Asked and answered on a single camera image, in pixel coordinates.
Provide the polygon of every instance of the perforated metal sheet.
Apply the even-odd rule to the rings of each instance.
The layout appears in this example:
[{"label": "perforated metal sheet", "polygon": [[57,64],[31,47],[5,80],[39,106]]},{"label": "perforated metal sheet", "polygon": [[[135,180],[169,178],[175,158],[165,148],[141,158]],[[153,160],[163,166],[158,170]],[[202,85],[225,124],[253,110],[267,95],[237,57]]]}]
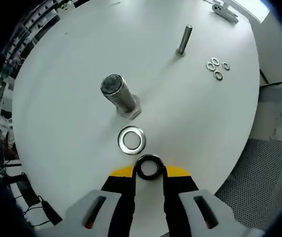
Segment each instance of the perforated metal sheet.
[{"label": "perforated metal sheet", "polygon": [[265,230],[282,208],[282,141],[249,139],[215,194],[243,225]]}]

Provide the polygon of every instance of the white table surface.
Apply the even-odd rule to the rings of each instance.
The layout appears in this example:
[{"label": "white table surface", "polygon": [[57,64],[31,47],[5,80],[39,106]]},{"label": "white table surface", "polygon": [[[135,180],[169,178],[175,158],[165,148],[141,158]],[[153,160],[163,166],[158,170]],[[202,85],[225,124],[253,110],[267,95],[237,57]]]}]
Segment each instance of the white table surface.
[{"label": "white table surface", "polygon": [[[113,170],[156,154],[215,193],[246,144],[258,99],[256,44],[239,19],[231,25],[202,0],[91,0],[61,19],[31,51],[14,88],[16,146],[35,192],[64,217]],[[187,24],[193,31],[179,58]],[[231,67],[218,67],[223,81],[206,69],[212,57]],[[133,121],[100,92],[110,74],[140,98]],[[117,145],[128,125],[145,132],[139,155]],[[162,179],[138,178],[135,202],[130,236],[168,232]]]}]

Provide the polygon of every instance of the yellow object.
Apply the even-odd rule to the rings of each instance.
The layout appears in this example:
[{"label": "yellow object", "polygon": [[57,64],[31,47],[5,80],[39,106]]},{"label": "yellow object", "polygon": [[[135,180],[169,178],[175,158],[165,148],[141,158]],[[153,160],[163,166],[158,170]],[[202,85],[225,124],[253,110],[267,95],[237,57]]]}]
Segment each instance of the yellow object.
[{"label": "yellow object", "polygon": [[168,177],[183,177],[183,176],[190,176],[190,174],[177,166],[166,165],[167,169],[167,176]]},{"label": "yellow object", "polygon": [[133,174],[133,166],[127,166],[122,169],[115,170],[110,174],[110,176],[131,178],[132,174]]}]

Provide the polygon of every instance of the black washer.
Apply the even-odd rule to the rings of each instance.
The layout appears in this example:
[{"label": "black washer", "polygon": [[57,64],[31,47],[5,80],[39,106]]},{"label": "black washer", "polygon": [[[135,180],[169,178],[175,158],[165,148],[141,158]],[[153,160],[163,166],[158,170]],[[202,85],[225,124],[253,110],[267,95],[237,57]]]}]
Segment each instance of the black washer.
[{"label": "black washer", "polygon": [[[154,174],[147,175],[143,173],[141,166],[145,161],[152,161],[156,164],[157,171]],[[140,178],[144,180],[157,179],[163,173],[163,170],[164,170],[163,162],[161,161],[159,157],[155,155],[144,155],[137,160],[136,165],[135,165],[135,172],[139,175]]]}]

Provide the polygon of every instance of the small metal washer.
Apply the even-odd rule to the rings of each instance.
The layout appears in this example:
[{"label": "small metal washer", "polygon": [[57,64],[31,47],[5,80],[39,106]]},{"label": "small metal washer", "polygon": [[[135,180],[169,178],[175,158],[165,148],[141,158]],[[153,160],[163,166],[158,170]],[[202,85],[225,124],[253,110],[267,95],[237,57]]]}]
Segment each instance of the small metal washer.
[{"label": "small metal washer", "polygon": [[[135,149],[128,148],[124,143],[124,138],[128,132],[135,133],[140,138],[140,144]],[[119,148],[126,154],[129,155],[136,155],[139,154],[145,147],[146,144],[146,137],[144,132],[135,126],[128,126],[122,129],[118,135],[118,145]]]},{"label": "small metal washer", "polygon": [[230,66],[227,63],[222,63],[222,67],[227,71],[230,70]]},{"label": "small metal washer", "polygon": [[214,71],[214,72],[213,72],[213,75],[214,75],[214,77],[217,78],[218,80],[222,80],[222,79],[223,79],[223,75],[222,75],[222,73],[219,72],[219,71]]},{"label": "small metal washer", "polygon": [[220,65],[220,62],[219,62],[219,60],[218,60],[217,58],[212,58],[212,59],[211,59],[211,62],[212,62],[214,65],[216,65],[216,66],[219,66],[219,65]]},{"label": "small metal washer", "polygon": [[206,67],[209,71],[214,72],[215,71],[215,65],[212,62],[207,62]]}]

